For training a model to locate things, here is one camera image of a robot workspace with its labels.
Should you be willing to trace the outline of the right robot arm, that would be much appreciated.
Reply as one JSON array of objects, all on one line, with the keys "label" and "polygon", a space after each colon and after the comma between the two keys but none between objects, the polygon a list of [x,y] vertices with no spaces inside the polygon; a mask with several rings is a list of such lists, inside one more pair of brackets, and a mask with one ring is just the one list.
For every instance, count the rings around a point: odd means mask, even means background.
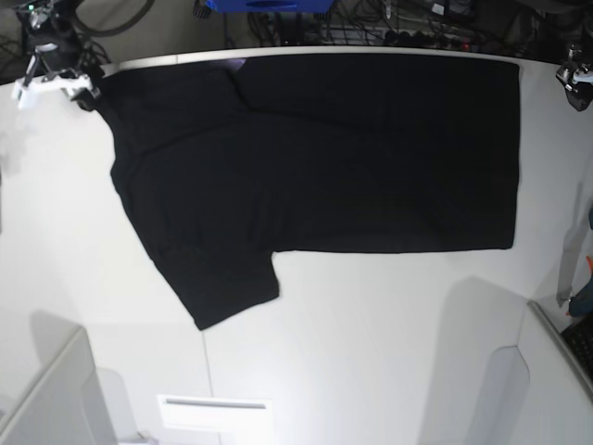
[{"label": "right robot arm", "polygon": [[77,32],[73,11],[78,1],[30,1],[15,12],[31,56],[27,69],[14,82],[12,98],[29,108],[43,94],[59,91],[84,111],[93,111],[101,96],[97,84],[108,61],[91,37]]}]

